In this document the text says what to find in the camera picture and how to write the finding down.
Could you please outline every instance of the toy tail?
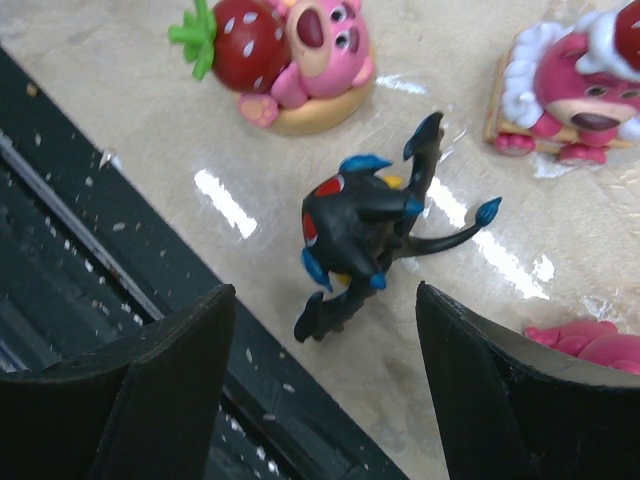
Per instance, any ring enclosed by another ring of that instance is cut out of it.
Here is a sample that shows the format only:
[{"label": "toy tail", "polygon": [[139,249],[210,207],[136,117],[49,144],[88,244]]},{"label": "toy tail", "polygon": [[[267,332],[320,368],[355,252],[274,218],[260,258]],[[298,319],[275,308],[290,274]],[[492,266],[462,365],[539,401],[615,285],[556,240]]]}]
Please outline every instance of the toy tail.
[{"label": "toy tail", "polygon": [[[413,158],[411,178],[405,190],[419,202],[424,202],[440,159],[440,141],[443,136],[440,129],[441,121],[441,112],[429,115],[404,146],[403,158],[405,160]],[[395,226],[396,235],[399,237],[408,235],[416,219],[417,217],[414,217],[398,222]]]},{"label": "toy tail", "polygon": [[478,208],[476,212],[476,222],[473,226],[466,228],[458,233],[444,238],[416,238],[407,237],[403,241],[402,247],[394,253],[395,258],[419,257],[430,255],[432,253],[444,252],[451,248],[463,244],[471,239],[481,229],[489,225],[496,215],[502,197],[495,198]]}]

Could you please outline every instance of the bear eye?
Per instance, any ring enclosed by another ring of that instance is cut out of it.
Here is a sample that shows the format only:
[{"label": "bear eye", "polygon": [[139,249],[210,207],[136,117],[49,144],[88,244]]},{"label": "bear eye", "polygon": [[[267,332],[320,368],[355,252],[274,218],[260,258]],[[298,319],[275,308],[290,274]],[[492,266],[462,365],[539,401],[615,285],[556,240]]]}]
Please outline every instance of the bear eye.
[{"label": "bear eye", "polygon": [[341,49],[349,48],[349,34],[347,32],[338,34],[336,37],[336,47]]},{"label": "bear eye", "polygon": [[640,90],[627,90],[620,94],[621,98],[636,98],[640,97]]},{"label": "bear eye", "polygon": [[607,93],[606,87],[595,86],[587,88],[587,91],[584,92],[588,97],[601,97],[605,93]]},{"label": "bear eye", "polygon": [[331,10],[331,21],[335,23],[343,22],[347,18],[347,9],[344,5],[338,5]]}]

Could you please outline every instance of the marble surface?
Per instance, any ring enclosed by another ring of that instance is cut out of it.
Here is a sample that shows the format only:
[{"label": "marble surface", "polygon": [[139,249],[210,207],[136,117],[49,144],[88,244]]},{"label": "marble surface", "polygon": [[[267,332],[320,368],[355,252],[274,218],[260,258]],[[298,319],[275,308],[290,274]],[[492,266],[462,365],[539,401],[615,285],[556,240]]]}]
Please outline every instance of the marble surface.
[{"label": "marble surface", "polygon": [[[620,3],[364,0],[375,93],[341,127],[297,139],[252,128],[212,78],[191,80],[166,40],[188,0],[0,0],[0,41],[90,139],[116,149],[123,174],[410,478],[442,480],[414,320],[420,280],[516,330],[592,314],[640,333],[640,148],[569,171],[482,141],[513,36]],[[406,174],[402,146],[435,109],[445,153],[415,233],[452,232],[502,195],[496,221],[455,250],[395,265],[344,333],[296,344],[316,290],[299,264],[301,199],[354,153]]]}]

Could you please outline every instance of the red strawberry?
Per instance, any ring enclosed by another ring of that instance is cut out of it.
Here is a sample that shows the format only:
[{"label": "red strawberry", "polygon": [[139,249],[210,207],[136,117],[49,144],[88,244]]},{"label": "red strawberry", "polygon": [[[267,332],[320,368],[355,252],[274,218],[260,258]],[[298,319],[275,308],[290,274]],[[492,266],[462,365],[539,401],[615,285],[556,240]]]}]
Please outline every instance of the red strawberry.
[{"label": "red strawberry", "polygon": [[184,44],[193,76],[212,69],[227,88],[265,93],[291,62],[284,21],[265,0],[221,0],[210,12],[206,0],[194,0],[197,16],[185,12],[184,25],[169,28],[171,43]]}]

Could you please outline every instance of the black toy body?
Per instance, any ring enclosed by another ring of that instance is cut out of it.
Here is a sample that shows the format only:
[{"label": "black toy body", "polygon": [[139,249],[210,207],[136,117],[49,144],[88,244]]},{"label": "black toy body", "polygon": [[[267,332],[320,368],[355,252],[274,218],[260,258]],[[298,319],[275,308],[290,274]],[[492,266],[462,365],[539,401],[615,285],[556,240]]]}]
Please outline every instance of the black toy body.
[{"label": "black toy body", "polygon": [[413,158],[409,184],[392,188],[375,174],[392,163],[375,155],[346,159],[336,176],[315,188],[302,203],[305,248],[302,262],[311,277],[330,292],[329,273],[348,277],[348,288],[324,301],[322,292],[311,296],[298,319],[294,335],[320,340],[338,331],[377,290],[386,288],[385,274],[393,260],[442,252],[453,248],[489,225],[501,199],[482,205],[476,223],[454,235],[425,239],[410,235],[440,158],[442,114],[427,117],[404,148]]}]

